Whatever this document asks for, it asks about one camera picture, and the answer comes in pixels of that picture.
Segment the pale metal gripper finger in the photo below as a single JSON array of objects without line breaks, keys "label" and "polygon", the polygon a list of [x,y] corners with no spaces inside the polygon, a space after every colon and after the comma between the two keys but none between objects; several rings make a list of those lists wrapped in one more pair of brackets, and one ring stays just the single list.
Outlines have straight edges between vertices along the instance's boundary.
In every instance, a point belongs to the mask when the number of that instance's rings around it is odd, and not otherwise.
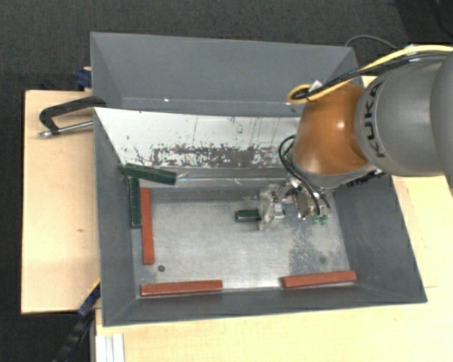
[{"label": "pale metal gripper finger", "polygon": [[274,229],[278,224],[285,219],[285,213],[264,213],[261,215],[260,220],[257,221],[257,228],[260,231],[268,231]]},{"label": "pale metal gripper finger", "polygon": [[284,193],[284,185],[268,185],[266,188],[261,189],[259,195],[259,211],[283,212]]}]

